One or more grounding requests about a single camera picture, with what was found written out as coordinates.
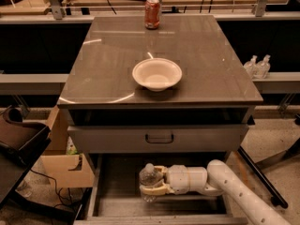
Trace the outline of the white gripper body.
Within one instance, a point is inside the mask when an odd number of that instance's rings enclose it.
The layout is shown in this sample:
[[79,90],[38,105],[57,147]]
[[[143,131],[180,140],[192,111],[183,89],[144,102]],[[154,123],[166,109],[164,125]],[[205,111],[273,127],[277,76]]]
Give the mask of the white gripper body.
[[200,193],[207,182],[208,174],[204,167],[172,165],[166,171],[166,184],[171,193],[179,195],[188,192]]

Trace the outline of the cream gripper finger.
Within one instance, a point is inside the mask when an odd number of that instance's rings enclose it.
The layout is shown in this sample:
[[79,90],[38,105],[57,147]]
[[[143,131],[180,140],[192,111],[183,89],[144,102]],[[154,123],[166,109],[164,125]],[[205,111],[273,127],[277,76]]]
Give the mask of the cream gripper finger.
[[156,166],[155,167],[155,178],[157,181],[167,179],[168,168],[165,166]]
[[151,196],[163,196],[165,194],[173,193],[173,189],[167,184],[162,184],[158,187],[140,185],[140,191],[145,195]]

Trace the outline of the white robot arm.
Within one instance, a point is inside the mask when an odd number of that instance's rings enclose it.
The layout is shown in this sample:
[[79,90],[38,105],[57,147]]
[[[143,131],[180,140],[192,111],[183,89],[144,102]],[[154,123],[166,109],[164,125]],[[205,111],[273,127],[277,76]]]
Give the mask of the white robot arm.
[[139,173],[140,192],[149,203],[166,194],[198,192],[206,196],[229,195],[254,225],[292,225],[249,189],[222,161],[207,167],[155,166],[148,163]]

